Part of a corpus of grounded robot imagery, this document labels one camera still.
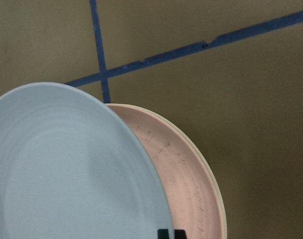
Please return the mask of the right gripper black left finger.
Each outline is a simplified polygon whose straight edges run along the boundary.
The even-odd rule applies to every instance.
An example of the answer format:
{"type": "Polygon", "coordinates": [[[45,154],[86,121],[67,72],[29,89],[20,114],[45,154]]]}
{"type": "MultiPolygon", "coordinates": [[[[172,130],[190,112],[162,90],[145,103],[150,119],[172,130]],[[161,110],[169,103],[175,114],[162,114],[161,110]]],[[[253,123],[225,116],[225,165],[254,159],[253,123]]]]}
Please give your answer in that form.
{"type": "Polygon", "coordinates": [[[169,239],[169,230],[168,229],[159,229],[157,231],[158,239],[169,239]]]}

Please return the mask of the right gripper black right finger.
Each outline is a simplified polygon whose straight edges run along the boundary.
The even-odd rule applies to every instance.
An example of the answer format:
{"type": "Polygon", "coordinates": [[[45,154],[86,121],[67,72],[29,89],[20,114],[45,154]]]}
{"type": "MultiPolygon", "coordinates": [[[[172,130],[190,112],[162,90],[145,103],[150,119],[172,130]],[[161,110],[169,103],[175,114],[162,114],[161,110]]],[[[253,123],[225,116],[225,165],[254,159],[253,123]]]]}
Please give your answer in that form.
{"type": "Polygon", "coordinates": [[[182,229],[175,229],[174,239],[187,239],[186,231],[182,229]]]}

